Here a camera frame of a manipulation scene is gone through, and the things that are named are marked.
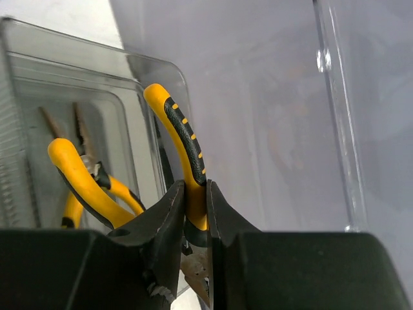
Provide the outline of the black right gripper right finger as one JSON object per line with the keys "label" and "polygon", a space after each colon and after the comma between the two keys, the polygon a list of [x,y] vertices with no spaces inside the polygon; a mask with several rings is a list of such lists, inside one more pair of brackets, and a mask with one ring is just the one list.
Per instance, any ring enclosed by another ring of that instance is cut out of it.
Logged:
{"label": "black right gripper right finger", "polygon": [[206,185],[212,309],[411,309],[390,255],[363,232],[260,231]]}

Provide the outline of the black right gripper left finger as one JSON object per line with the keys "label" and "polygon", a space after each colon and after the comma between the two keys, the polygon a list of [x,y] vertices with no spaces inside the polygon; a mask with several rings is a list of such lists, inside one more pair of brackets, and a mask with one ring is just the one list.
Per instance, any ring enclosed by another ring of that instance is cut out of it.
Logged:
{"label": "black right gripper left finger", "polygon": [[109,234],[3,229],[2,309],[169,309],[177,296],[185,184]]}

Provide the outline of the yellow long nose pliers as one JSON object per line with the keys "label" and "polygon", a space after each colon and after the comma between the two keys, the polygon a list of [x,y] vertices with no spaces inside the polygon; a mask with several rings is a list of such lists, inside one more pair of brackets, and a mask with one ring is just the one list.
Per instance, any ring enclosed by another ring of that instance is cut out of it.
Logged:
{"label": "yellow long nose pliers", "polygon": [[[203,153],[187,118],[162,85],[147,86],[143,96],[167,129],[179,154],[185,181],[184,235],[188,243],[183,249],[181,270],[187,284],[208,305],[207,177]],[[48,155],[77,200],[77,205],[65,212],[64,225],[75,222],[81,207],[110,229],[117,229],[144,213],[143,205],[125,185],[109,176],[98,161],[85,163],[70,140],[54,139],[48,146]]]}

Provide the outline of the clear plastic drawer organizer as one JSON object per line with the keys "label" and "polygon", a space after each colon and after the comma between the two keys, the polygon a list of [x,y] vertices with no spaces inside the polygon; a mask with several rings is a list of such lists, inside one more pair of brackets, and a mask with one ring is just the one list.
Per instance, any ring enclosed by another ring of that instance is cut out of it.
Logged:
{"label": "clear plastic drawer organizer", "polygon": [[114,1],[176,178],[167,98],[206,175],[268,231],[368,231],[412,292],[411,1]]}

